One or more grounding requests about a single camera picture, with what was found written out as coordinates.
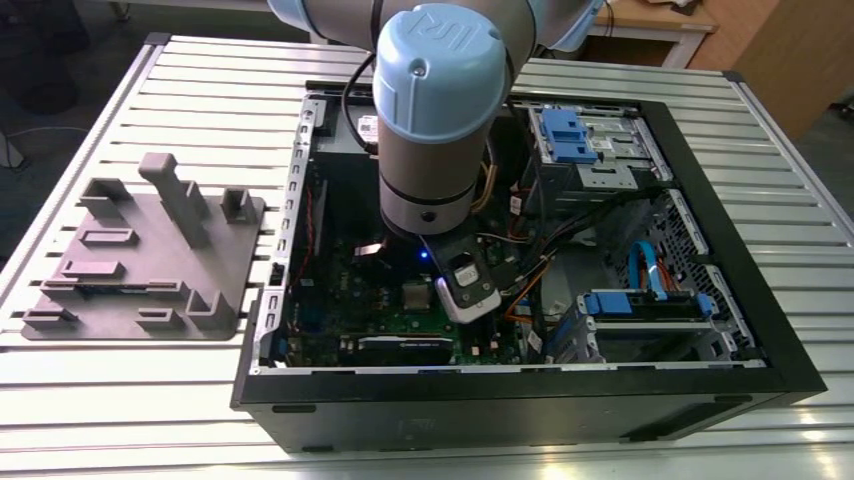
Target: cable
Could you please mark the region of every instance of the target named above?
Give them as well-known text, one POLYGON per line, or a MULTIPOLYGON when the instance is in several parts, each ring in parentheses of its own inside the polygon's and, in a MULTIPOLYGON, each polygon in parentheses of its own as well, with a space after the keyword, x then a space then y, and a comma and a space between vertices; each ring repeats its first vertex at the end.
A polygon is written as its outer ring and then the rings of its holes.
POLYGON ((362 62, 362 65, 360 65, 360 68, 357 68, 357 71, 353 73, 353 77, 350 77, 348 85, 345 86, 345 91, 342 92, 342 110, 345 111, 345 118, 348 119, 348 129, 350 130, 353 139, 362 147, 362 150, 365 150, 370 155, 377 155, 380 152, 380 148, 377 147, 377 144, 368 143, 362 138, 362 135, 360 134, 357 124, 354 123, 353 116, 350 115, 350 93, 353 91, 353 87, 357 84, 357 81, 360 80, 360 77, 362 77, 362 74, 368 70, 372 63, 374 63, 376 59, 377 54, 372 53, 365 59, 365 62, 362 62))
POLYGON ((614 37, 614 7, 612 6, 612 0, 605 0, 605 6, 609 9, 609 24, 605 28, 605 36, 609 38, 614 37))
POLYGON ((522 293, 520 293, 520 295, 517 296, 517 299, 510 304, 510 307, 508 307, 508 310, 505 311, 505 318, 510 318, 510 317, 514 316, 513 315, 513 309, 517 308, 517 305, 520 305, 520 302, 525 298, 526 294, 529 293, 532 288, 534 288, 534 285, 537 284, 540 279, 544 278, 544 275, 546 275, 546 272, 549 271, 549 267, 550 266, 552 266, 552 261, 546 264, 546 267, 541 270, 541 272, 537 274, 537 276, 532 279, 532 281, 529 282, 528 286, 522 290, 522 293))
POLYGON ((614 211, 616 208, 626 205, 628 203, 654 198, 658 196, 665 190, 661 186, 654 186, 645 188, 644 190, 637 190, 633 192, 618 193, 612 196, 608 200, 602 201, 596 207, 588 210, 581 215, 573 217, 566 222, 558 226, 554 233, 546 238, 542 245, 540 245, 532 254, 529 255, 529 259, 526 263, 530 263, 534 258, 540 257, 542 253, 556 246, 557 242, 562 237, 574 237, 580 232, 588 230, 593 225, 596 225, 601 219, 614 211))
POLYGON ((486 184, 484 185, 484 193, 481 194, 481 198, 472 204, 472 213, 481 213, 481 211, 490 204, 490 199, 493 198, 493 190, 496 189, 496 181, 498 180, 498 162, 497 162, 497 154, 496 154, 496 144, 493 142, 493 138, 488 137, 486 140, 486 151, 488 156, 490 158, 490 168, 488 169, 486 175, 486 184))
POLYGON ((27 135, 29 133, 43 132, 43 131, 47 131, 47 130, 71 130, 71 131, 75 131, 75 132, 90 133, 89 129, 78 128, 78 127, 38 127, 38 128, 31 128, 29 130, 21 131, 21 132, 11 133, 10 135, 6 136, 6 138, 21 137, 22 135, 27 135))
POLYGON ((502 237, 501 235, 496 235, 494 233, 482 232, 482 233, 476 233, 476 235, 480 237, 494 238, 496 240, 501 240, 502 242, 508 242, 508 243, 518 243, 524 245, 529 243, 526 240, 517 240, 516 238, 502 237))

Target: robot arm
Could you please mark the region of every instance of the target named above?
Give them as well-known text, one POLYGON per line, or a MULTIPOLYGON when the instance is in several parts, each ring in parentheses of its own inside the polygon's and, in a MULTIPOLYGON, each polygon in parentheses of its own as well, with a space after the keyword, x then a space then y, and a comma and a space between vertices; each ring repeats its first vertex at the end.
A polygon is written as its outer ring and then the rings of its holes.
POLYGON ((381 203, 402 230, 469 215, 489 131, 537 45, 574 50, 605 0, 269 0, 278 17, 377 53, 381 203))

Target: slotted aluminum table surface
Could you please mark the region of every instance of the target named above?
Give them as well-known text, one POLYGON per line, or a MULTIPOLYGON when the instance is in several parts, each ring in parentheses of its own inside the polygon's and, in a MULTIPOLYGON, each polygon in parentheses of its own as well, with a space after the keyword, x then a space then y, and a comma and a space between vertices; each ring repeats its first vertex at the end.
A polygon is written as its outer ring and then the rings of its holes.
MULTIPOLYGON (((149 151, 175 154, 203 193, 237 185, 265 197, 257 258, 272 252, 305 83, 346 81, 364 59, 348 47, 211 38, 145 46, 0 276, 0 475, 854 478, 852 224, 749 89, 716 72, 534 60, 516 90, 669 104, 831 388, 796 407, 675 443, 289 456, 229 408, 244 327, 210 343, 22 337, 89 179, 146 191, 149 151)), ((245 312, 266 273, 260 260, 245 312)))

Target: motherboard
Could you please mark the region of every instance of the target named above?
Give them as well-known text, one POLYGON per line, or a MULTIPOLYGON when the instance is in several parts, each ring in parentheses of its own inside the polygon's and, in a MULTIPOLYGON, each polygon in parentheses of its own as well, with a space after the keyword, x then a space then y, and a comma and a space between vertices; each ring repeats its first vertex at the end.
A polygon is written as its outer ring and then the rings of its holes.
MULTIPOLYGON (((437 297, 433 262, 417 245, 394 238, 360 245, 337 240, 326 260, 304 277, 290 305, 292 334, 280 354, 293 366, 504 365, 522 362, 521 329, 488 317, 452 322, 437 297), (388 255, 414 261, 400 273, 388 255)), ((500 242, 481 243, 493 264, 500 242)))

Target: black cable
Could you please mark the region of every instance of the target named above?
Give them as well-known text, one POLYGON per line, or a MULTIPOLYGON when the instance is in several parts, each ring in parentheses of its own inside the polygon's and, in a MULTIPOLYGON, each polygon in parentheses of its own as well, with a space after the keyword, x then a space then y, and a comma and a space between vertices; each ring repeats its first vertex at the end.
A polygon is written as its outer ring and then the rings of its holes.
POLYGON ((377 155, 377 153, 380 152, 380 148, 377 147, 376 143, 368 143, 362 138, 362 135, 360 134, 357 124, 354 123, 353 116, 350 115, 350 93, 353 92, 353 87, 357 84, 357 80, 360 80, 360 77, 368 70, 369 65, 374 63, 376 59, 376 53, 369 55, 369 57, 365 59, 365 62, 362 62, 362 65, 360 65, 360 68, 357 68, 357 71, 353 73, 353 77, 350 77, 350 81, 348 82, 348 86, 345 87, 345 92, 342 93, 342 110, 345 111, 345 118, 348 119, 348 129, 353 134, 353 139, 362 147, 362 150, 365 150, 372 155, 377 155))
POLYGON ((374 0, 372 4, 372 45, 374 45, 374 51, 377 51, 377 42, 380 41, 380 22, 384 16, 384 4, 385 0, 374 0))
POLYGON ((656 186, 637 190, 633 192, 618 193, 608 200, 602 201, 596 207, 581 215, 573 217, 558 226, 554 233, 549 236, 544 244, 536 248, 538 258, 544 252, 552 251, 557 246, 561 238, 573 238, 578 233, 593 227, 605 216, 630 202, 637 200, 649 200, 656 198, 665 191, 664 187, 656 186))
POLYGON ((605 0, 605 6, 609 9, 609 23, 605 29, 605 36, 612 38, 614 37, 614 7, 612 6, 610 0, 605 0))
POLYGON ((508 110, 510 110, 510 114, 517 119, 517 123, 522 128, 522 134, 525 135, 525 145, 528 147, 528 153, 530 158, 529 161, 534 163, 534 175, 537 177, 536 187, 537 187, 537 194, 540 199, 540 224, 537 226, 537 233, 532 237, 532 241, 533 241, 533 244, 537 245, 541 237, 546 233, 546 193, 544 192, 544 176, 541 171, 544 167, 544 160, 540 158, 540 155, 537 155, 537 149, 534 148, 534 136, 529 131, 529 128, 525 124, 525 118, 522 117, 520 110, 517 110, 517 106, 514 105, 510 97, 508 97, 506 103, 508 103, 508 110))

